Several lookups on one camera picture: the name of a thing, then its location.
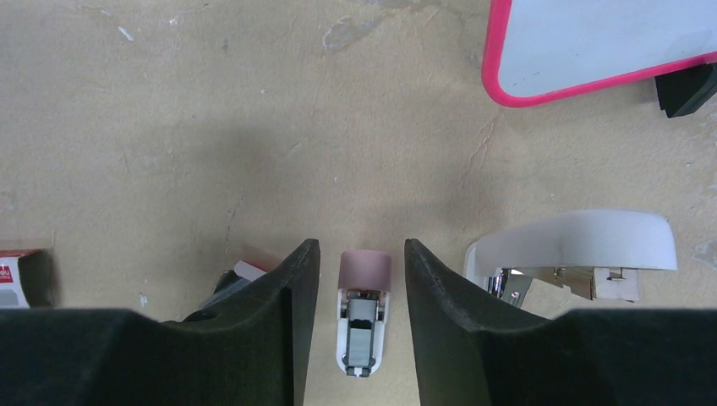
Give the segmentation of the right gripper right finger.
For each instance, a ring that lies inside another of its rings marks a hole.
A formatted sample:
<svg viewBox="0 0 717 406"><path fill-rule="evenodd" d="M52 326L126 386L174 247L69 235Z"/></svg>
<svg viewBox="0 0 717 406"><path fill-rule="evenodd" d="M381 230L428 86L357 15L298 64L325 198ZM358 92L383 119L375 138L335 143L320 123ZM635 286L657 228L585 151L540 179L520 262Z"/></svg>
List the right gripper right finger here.
<svg viewBox="0 0 717 406"><path fill-rule="evenodd" d="M713 310L578 309L550 320L452 271L417 239L405 281L423 405L713 405Z"/></svg>

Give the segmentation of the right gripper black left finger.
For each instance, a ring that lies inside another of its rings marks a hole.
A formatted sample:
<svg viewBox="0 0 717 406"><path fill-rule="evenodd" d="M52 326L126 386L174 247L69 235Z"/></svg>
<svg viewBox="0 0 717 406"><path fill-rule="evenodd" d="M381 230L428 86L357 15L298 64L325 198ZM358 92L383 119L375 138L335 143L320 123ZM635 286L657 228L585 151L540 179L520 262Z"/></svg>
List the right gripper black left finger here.
<svg viewBox="0 0 717 406"><path fill-rule="evenodd" d="M125 309L5 310L4 405L300 405L320 278L305 240L183 321Z"/></svg>

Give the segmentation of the pink and white stapler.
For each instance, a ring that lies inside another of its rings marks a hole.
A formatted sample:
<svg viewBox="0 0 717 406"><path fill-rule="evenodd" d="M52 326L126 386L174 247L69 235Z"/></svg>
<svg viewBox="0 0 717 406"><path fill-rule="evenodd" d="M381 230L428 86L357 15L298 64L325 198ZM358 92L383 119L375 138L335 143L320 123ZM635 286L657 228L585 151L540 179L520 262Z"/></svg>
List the pink and white stapler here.
<svg viewBox="0 0 717 406"><path fill-rule="evenodd" d="M392 257L378 250L342 253L337 284L338 366L365 378L380 368L389 314Z"/></svg>

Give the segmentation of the red staple box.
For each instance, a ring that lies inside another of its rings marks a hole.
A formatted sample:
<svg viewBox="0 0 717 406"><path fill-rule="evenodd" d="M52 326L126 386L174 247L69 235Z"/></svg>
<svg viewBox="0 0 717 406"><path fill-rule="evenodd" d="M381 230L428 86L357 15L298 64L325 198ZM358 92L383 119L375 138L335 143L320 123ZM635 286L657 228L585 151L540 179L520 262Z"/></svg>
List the red staple box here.
<svg viewBox="0 0 717 406"><path fill-rule="evenodd" d="M1 250L1 309L56 305L51 256L42 249Z"/></svg>

